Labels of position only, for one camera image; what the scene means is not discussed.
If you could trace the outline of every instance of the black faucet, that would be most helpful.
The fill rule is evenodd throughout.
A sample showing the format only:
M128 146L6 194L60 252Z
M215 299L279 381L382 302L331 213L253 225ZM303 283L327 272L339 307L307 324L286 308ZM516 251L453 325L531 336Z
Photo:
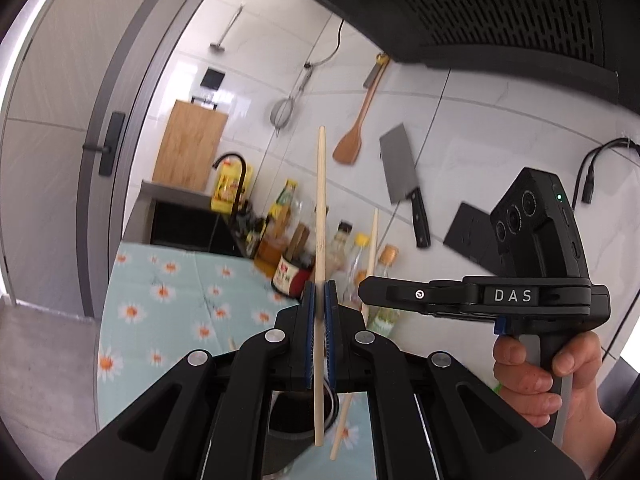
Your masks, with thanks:
M242 195L242 189L244 188L244 178L246 176L246 162L244 161L244 157L240 155L240 153L229 152L221 155L216 162L213 163L213 169L217 170L220 162L229 158L230 156L234 156L240 161L242 164L242 173L240 174L240 181L238 182L238 189L236 189L236 198L234 199L234 205L231 208L231 219L232 221L236 218L236 213L238 212L238 207L240 205L240 196Z

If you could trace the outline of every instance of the cutting board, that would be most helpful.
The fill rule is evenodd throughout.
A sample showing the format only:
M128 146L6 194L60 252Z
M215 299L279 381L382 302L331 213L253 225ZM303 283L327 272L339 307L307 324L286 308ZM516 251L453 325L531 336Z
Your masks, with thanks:
M156 159L153 182L204 191L227 114L176 101Z

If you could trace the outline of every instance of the camera lens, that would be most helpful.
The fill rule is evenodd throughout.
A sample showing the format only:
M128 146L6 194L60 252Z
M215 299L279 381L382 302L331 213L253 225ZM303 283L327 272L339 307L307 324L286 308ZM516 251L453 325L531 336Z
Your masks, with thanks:
M520 230L522 220L520 218L520 211L516 205L512 204L509 206L509 209L507 209L507 225L512 234L516 234Z
M504 239L507 236L507 231L504 228L504 224L502 223L502 220L500 220L497 225L495 226L495 233L498 235L498 241L499 242L503 242Z
M530 191L525 191L522 195L522 210L527 216L533 216L536 212L536 197Z

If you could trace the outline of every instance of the human hand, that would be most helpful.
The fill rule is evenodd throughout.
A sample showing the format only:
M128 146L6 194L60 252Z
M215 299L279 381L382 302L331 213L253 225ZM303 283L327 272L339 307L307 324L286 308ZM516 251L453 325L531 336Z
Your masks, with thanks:
M548 391L551 374L526 362L527 351L514 338L501 336L494 345L494 376L502 387L499 395L537 428L549 422L562 399ZM574 374L562 450L580 465L587 478L604 458L616 425L600 408L596 374L602 365L600 339L593 332L577 335L556 355L554 374Z

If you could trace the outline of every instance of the door handle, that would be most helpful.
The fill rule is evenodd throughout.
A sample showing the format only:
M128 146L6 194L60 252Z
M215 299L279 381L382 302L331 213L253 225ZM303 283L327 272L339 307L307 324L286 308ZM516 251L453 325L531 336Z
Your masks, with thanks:
M100 153L100 176L111 176L113 173L113 163L116 159L116 149L120 142L120 134L124 126L126 115L123 112L114 112L111 114L107 134L104 137L104 146L96 146L95 144L83 144L82 149L86 152Z

